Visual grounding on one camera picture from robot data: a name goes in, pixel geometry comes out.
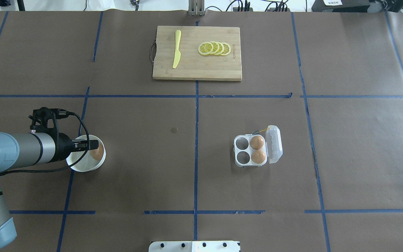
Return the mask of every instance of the white bowl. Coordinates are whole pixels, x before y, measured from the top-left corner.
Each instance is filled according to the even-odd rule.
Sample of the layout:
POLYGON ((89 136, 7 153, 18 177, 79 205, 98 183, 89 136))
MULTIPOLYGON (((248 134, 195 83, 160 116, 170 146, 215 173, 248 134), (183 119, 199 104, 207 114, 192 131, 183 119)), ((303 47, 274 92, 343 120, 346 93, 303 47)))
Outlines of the white bowl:
MULTIPOLYGON (((80 160, 75 166, 72 166, 71 169, 78 171, 78 172, 87 172, 87 171, 92 171, 97 168, 99 168, 105 161, 105 156, 107 156, 107 152, 105 151, 105 145, 103 142, 94 135, 89 135, 90 140, 98 140, 99 144, 102 145, 104 148, 104 154, 102 155, 101 160, 96 160, 90 155, 90 150, 86 153, 86 155, 83 157, 82 160, 80 160)), ((85 139, 86 140, 86 135, 79 136, 76 139, 85 139)), ((71 153, 67 158, 66 158, 66 163, 68 165, 72 165, 75 161, 77 161, 81 156, 83 155, 83 152, 75 152, 71 153)))

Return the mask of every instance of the brown egg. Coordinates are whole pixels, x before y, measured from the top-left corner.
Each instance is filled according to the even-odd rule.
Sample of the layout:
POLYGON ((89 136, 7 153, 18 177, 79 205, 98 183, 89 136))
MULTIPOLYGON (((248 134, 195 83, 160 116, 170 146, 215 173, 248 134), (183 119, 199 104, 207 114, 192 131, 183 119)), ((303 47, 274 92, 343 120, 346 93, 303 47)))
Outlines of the brown egg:
POLYGON ((251 148, 260 150, 264 146, 264 138, 260 135, 254 136, 250 141, 251 148))
POLYGON ((265 153, 262 150, 257 150, 251 154, 251 160, 256 164, 262 164, 265 161, 265 153))
POLYGON ((104 156, 104 147, 99 143, 99 147, 96 150, 90 150, 90 155, 97 161, 101 161, 104 156))

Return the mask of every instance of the cutting board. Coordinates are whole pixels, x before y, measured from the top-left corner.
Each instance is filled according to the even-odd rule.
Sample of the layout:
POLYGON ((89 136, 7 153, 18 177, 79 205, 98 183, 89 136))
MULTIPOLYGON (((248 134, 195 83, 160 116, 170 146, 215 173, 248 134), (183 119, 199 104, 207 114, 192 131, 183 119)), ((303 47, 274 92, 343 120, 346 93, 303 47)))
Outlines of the cutting board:
POLYGON ((153 78, 158 80, 241 81, 239 27, 171 27, 158 26, 153 78), (175 31, 181 30, 181 59, 173 69, 175 31), (200 55, 198 46, 217 41, 231 45, 227 56, 200 55))

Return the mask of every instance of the plastic knife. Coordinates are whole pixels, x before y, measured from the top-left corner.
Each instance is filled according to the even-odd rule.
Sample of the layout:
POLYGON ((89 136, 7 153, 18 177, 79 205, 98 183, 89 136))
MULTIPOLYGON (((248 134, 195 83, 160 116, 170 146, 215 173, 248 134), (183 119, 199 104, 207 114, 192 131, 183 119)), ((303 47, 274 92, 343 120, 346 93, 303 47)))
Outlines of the plastic knife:
POLYGON ((181 30, 175 31, 175 55, 174 55, 174 64, 173 69, 178 66, 179 59, 181 58, 181 52, 179 52, 179 41, 181 40, 181 30))

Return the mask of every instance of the lemon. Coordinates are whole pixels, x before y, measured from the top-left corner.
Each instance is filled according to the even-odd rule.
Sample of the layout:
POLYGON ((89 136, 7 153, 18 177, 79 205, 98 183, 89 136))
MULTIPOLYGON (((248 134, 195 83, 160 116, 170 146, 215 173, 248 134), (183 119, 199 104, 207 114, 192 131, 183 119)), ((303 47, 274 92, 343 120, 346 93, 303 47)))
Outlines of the lemon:
POLYGON ((215 42, 215 41, 210 41, 209 43, 211 43, 212 44, 212 46, 214 47, 213 49, 212 49, 212 52, 210 53, 210 54, 212 54, 212 55, 214 55, 214 53, 217 53, 218 51, 219 51, 219 43, 218 42, 215 42))
POLYGON ((198 46, 198 53, 200 53, 201 55, 208 55, 212 53, 213 50, 214 45, 210 42, 204 42, 198 46))
POLYGON ((219 50, 217 52, 212 52, 212 53, 214 53, 214 55, 220 55, 224 51, 224 45, 223 45, 223 43, 220 43, 220 42, 216 42, 216 43, 219 44, 219 50))
POLYGON ((222 45, 224 46, 224 50, 220 55, 227 56, 231 52, 231 46, 228 43, 222 43, 222 45))

